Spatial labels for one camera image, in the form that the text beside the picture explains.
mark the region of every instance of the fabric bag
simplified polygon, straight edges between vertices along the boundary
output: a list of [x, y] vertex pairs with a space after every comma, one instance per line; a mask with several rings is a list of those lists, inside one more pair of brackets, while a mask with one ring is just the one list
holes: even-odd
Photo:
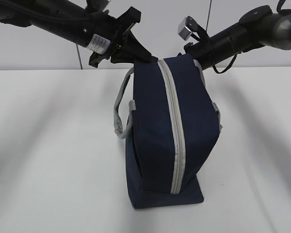
[[[131, 74], [133, 100], [123, 130], [118, 108]], [[134, 208], [203, 202], [196, 177], [220, 134], [220, 113], [202, 69], [189, 54], [136, 62], [114, 107], [115, 133], [126, 139], [126, 176]]]

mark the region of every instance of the zipper track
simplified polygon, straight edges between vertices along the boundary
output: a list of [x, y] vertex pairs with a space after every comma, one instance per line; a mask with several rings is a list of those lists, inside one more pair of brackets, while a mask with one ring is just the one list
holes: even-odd
[[182, 126], [181, 112], [173, 75], [164, 60], [159, 60], [158, 65], [161, 69], [162, 76], [165, 82], [172, 132], [175, 143], [175, 164], [170, 193], [179, 194], [185, 170], [186, 157], [185, 138]]

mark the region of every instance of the sticker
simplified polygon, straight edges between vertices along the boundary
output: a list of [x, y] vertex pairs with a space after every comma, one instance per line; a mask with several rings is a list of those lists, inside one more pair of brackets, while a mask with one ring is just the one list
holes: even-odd
[[102, 55], [107, 51], [110, 44], [111, 44], [110, 40], [100, 35], [94, 34], [91, 42], [89, 42], [86, 48]]

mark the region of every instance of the white wall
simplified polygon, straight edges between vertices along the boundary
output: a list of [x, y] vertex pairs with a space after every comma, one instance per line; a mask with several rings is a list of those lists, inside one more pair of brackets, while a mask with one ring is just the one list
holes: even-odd
[[[72, 0], [85, 7], [86, 0]], [[249, 10], [269, 4], [275, 10], [277, 0], [212, 0], [209, 33], [214, 35], [234, 24]], [[110, 14], [120, 16], [130, 6], [142, 12], [142, 20], [133, 28], [138, 40], [159, 58], [177, 55], [186, 42], [177, 35], [178, 24], [190, 15], [206, 26], [210, 0], [113, 0]], [[285, 7], [291, 8], [291, 0]], [[91, 52], [80, 48], [85, 69]], [[226, 66], [228, 61], [219, 66]], [[103, 61], [99, 68], [128, 68], [130, 64]], [[262, 48], [239, 56], [236, 67], [291, 66], [291, 51]], [[0, 23], [0, 70], [2, 69], [79, 69], [74, 44], [35, 27], [18, 28]]]

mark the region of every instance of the white surface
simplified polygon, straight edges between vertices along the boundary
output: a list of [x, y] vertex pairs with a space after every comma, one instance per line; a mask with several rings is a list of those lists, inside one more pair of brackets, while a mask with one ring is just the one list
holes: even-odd
[[205, 202], [140, 211], [113, 132], [125, 73], [0, 71], [0, 233], [291, 233], [291, 68], [207, 71], [224, 128]]
[[[74, 3], [85, 7], [85, 0], [73, 0]], [[119, 17], [131, 6], [141, 11], [141, 22], [132, 28], [139, 42], [153, 56], [166, 58], [177, 56], [183, 52], [185, 42], [177, 35], [178, 25], [186, 16], [194, 17], [201, 26], [206, 27], [210, 0], [112, 0], [107, 9], [110, 15]], [[80, 48], [81, 59], [85, 69], [92, 54], [89, 50]], [[111, 64], [103, 61], [100, 69], [129, 68], [130, 64]]]
[[[235, 24], [248, 11], [263, 5], [271, 6], [276, 12], [278, 0], [212, 0], [208, 32], [215, 35]], [[291, 0], [286, 1], [283, 9], [291, 9]], [[222, 62], [226, 67], [231, 59]], [[238, 56], [234, 67], [275, 67], [291, 66], [291, 51], [264, 47]]]
[[75, 44], [35, 26], [0, 23], [0, 70], [79, 68]]

